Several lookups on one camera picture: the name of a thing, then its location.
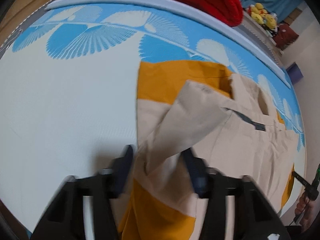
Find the bed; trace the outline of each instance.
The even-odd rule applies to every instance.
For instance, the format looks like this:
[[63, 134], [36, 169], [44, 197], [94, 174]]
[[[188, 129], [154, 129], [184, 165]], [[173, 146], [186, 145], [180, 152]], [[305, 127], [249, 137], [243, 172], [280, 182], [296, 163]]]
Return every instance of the bed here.
[[[286, 72], [250, 33], [190, 6], [56, 0], [8, 37], [0, 57], [0, 198], [30, 231], [66, 176], [91, 176], [136, 144], [141, 60], [218, 62], [253, 79], [299, 134], [294, 169], [305, 172], [303, 124]], [[294, 181], [279, 216], [301, 189]]]

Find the purple object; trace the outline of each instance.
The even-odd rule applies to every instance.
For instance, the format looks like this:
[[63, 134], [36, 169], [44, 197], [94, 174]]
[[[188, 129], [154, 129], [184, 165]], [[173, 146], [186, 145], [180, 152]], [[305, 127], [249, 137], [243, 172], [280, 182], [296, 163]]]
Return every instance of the purple object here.
[[295, 62], [286, 70], [293, 85], [298, 83], [303, 78], [303, 74]]

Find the human hand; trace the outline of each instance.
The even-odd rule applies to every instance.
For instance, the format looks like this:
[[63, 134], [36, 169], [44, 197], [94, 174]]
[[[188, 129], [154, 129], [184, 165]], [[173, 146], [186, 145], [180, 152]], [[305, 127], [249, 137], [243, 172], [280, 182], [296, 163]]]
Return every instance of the human hand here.
[[299, 215], [304, 210], [303, 218], [300, 221], [300, 225], [302, 227], [302, 232], [306, 231], [313, 221], [312, 219], [312, 211], [314, 208], [315, 202], [309, 200], [307, 194], [304, 192], [302, 196], [299, 198], [299, 203], [297, 204], [296, 209], [294, 210], [295, 215]]

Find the wooden floor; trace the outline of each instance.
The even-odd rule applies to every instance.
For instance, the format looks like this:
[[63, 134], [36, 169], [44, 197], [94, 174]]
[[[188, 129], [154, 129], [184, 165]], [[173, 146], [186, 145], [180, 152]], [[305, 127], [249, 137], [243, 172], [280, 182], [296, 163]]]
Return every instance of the wooden floor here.
[[0, 23], [0, 46], [31, 13], [50, 0], [15, 0]]

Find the wooden panel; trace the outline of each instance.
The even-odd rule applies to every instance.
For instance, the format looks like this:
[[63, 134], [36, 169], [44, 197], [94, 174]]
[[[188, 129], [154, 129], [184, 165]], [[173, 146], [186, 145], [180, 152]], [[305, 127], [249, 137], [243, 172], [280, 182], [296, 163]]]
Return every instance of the wooden panel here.
[[15, 0], [0, 23], [0, 44], [31, 13], [50, 0]]

